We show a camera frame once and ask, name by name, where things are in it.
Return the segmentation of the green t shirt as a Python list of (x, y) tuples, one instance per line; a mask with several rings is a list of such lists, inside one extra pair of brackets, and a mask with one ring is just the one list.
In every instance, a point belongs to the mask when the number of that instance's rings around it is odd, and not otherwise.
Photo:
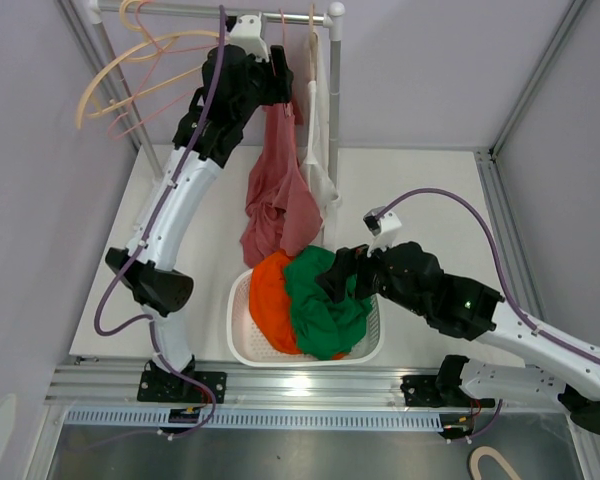
[(284, 269), (285, 291), (290, 298), (290, 322), (298, 349), (321, 361), (351, 352), (366, 335), (369, 299), (353, 297), (356, 279), (346, 282), (345, 298), (336, 303), (316, 282), (328, 270), (335, 254), (309, 246)]

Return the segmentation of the beige hanger of white shirt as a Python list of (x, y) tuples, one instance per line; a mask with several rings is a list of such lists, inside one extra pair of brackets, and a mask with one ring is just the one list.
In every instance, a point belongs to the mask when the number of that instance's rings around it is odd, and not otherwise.
[(309, 69), (309, 80), (315, 81), (317, 74), (317, 34), (315, 31), (315, 3), (312, 2), (309, 7), (309, 19), (308, 19), (308, 27), (309, 27), (309, 35), (308, 35), (308, 47), (309, 47), (309, 55), (308, 55), (308, 69)]

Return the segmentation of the orange t shirt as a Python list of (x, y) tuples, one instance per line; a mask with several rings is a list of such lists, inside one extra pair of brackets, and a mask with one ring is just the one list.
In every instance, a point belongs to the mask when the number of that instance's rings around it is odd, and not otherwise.
[[(268, 342), (279, 352), (291, 355), (302, 353), (290, 322), (290, 298), (285, 291), (283, 269), (292, 261), (282, 250), (266, 257), (253, 269), (249, 312)], [(339, 360), (338, 355), (332, 360)]]

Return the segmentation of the pink t shirt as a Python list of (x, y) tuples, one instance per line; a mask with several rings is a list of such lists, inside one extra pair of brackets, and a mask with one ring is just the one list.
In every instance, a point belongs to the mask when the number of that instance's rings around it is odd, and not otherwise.
[(264, 142), (248, 177), (247, 227), (240, 238), (244, 263), (253, 268), (282, 250), (295, 257), (318, 236), (322, 218), (297, 158), (290, 103), (267, 106)]

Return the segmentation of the white t shirt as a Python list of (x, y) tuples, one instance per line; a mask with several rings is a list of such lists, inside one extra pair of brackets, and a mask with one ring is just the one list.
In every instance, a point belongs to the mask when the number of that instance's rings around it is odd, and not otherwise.
[(326, 224), (329, 220), (333, 219), (341, 203), (341, 197), (328, 172), (330, 98), (324, 58), (318, 34), (316, 74), (316, 80), (310, 81), (307, 59), (307, 82), (304, 90), (307, 135), (304, 157), (300, 162), (300, 170), (319, 208), (321, 219)]

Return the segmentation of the pink hanger of green shirt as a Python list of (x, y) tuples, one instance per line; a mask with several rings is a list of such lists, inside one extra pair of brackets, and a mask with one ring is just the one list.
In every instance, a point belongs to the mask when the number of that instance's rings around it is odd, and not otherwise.
[[(212, 47), (218, 45), (218, 34), (206, 30), (188, 30), (183, 32), (170, 32), (168, 34), (154, 37), (149, 30), (145, 28), (140, 20), (141, 10), (145, 5), (149, 5), (150, 1), (123, 1), (119, 7), (119, 20), (121, 24), (130, 31), (139, 33), (144, 41), (137, 44), (133, 48), (126, 51), (124, 54), (116, 57), (110, 64), (111, 67), (120, 66), (122, 63), (141, 64), (150, 62), (150, 68), (146, 71), (144, 78), (137, 85), (137, 88), (127, 95), (124, 100), (114, 103), (110, 110), (123, 107), (124, 111), (120, 113), (110, 124), (107, 133), (110, 134), (113, 128), (122, 120), (129, 120), (130, 126), (126, 127), (121, 133), (114, 136), (118, 140), (124, 136), (135, 133), (140, 130), (147, 121), (159, 116), (164, 110), (170, 108), (184, 97), (184, 94), (178, 96), (175, 100), (162, 106), (146, 118), (141, 119), (140, 114), (134, 108), (136, 101), (143, 99), (148, 95), (152, 95), (170, 85), (179, 82), (183, 79), (188, 79), (191, 75), (196, 74), (201, 70), (202, 65), (191, 68), (171, 78), (165, 79), (162, 82), (154, 83), (151, 80), (152, 75), (158, 69), (161, 61), (165, 57), (189, 55), (192, 52), (204, 51), (208, 52)], [(187, 45), (185, 48), (179, 48), (178, 42), (182, 39), (190, 39), (194, 37), (208, 37), (213, 40), (211, 44)]]

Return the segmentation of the beige wooden hanger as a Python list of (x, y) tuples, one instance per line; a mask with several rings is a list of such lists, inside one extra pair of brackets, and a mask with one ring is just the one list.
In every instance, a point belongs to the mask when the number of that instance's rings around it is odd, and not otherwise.
[[(166, 58), (208, 53), (219, 45), (219, 33), (205, 29), (171, 31), (163, 35), (153, 35), (141, 20), (143, 11), (151, 4), (150, 1), (122, 1), (119, 4), (117, 8), (119, 23), (126, 30), (139, 35), (141, 41), (115, 55), (94, 75), (78, 100), (74, 116), (77, 129), (81, 129), (87, 120), (99, 119), (109, 114), (114, 116), (109, 124), (109, 130), (124, 120), (130, 120), (136, 101), (187, 80), (202, 70), (202, 65), (197, 64), (159, 82), (153, 81), (152, 76)], [(146, 71), (142, 79), (119, 100), (113, 98), (107, 102), (98, 100), (96, 89), (102, 86), (110, 75), (123, 74), (126, 65), (144, 65)]]

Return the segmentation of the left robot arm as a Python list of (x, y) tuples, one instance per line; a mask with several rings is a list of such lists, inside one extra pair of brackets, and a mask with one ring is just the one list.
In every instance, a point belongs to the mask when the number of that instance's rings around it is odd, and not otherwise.
[(113, 281), (131, 292), (142, 312), (106, 330), (101, 325), (104, 307), (98, 305), (94, 328), (109, 337), (147, 321), (153, 353), (141, 375), (140, 402), (223, 402), (225, 378), (195, 370), (184, 312), (194, 280), (177, 271), (175, 263), (199, 204), (241, 143), (252, 115), (292, 98), (293, 73), (281, 45), (271, 46), (266, 60), (236, 45), (216, 47), (202, 65), (202, 78), (179, 121), (167, 172), (137, 233), (126, 247), (110, 248), (105, 255)]

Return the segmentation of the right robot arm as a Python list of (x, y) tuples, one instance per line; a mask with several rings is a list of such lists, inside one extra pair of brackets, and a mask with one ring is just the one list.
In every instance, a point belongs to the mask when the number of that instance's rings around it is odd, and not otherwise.
[(379, 295), (423, 318), (438, 333), (506, 350), (527, 361), (506, 367), (448, 355), (436, 376), (406, 376), (401, 390), (409, 406), (492, 407), (499, 401), (560, 407), (577, 426), (600, 436), (600, 348), (585, 345), (517, 312), (498, 291), (446, 273), (415, 242), (385, 251), (341, 248), (330, 268), (315, 278), (328, 298)]

